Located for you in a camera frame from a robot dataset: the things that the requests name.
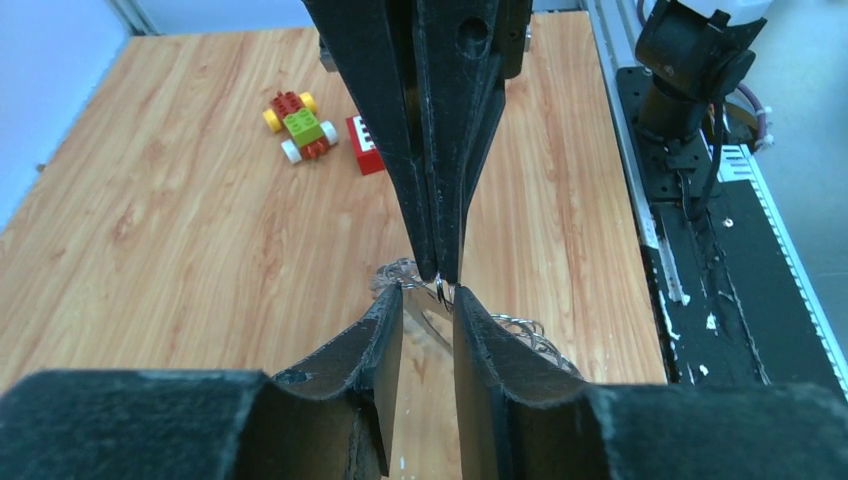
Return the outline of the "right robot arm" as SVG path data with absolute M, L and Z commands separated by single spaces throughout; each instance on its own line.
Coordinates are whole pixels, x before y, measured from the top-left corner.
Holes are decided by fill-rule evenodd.
M 519 75 L 528 1 L 305 5 L 393 182 L 423 279 L 455 284 L 471 200 Z M 635 47 L 651 137 L 688 139 L 749 71 L 764 1 L 659 1 Z

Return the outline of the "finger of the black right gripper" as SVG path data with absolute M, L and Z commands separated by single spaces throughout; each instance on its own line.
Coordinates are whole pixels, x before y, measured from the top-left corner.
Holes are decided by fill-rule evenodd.
M 414 50 L 433 257 L 421 276 L 457 283 L 466 223 L 503 107 L 497 1 L 419 1 Z
M 414 1 L 304 3 L 389 173 L 419 275 L 434 279 L 436 255 L 424 172 Z

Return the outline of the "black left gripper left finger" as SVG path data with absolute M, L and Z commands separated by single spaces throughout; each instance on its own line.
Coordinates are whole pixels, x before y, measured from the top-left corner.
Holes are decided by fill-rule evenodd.
M 403 295 L 385 289 L 298 363 L 53 369 L 1 398 L 5 479 L 379 479 L 388 475 Z

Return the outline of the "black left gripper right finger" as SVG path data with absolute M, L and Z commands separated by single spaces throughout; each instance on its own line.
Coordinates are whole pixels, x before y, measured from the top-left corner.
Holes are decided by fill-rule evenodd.
M 455 291 L 466 479 L 843 479 L 847 406 L 814 385 L 595 384 Z

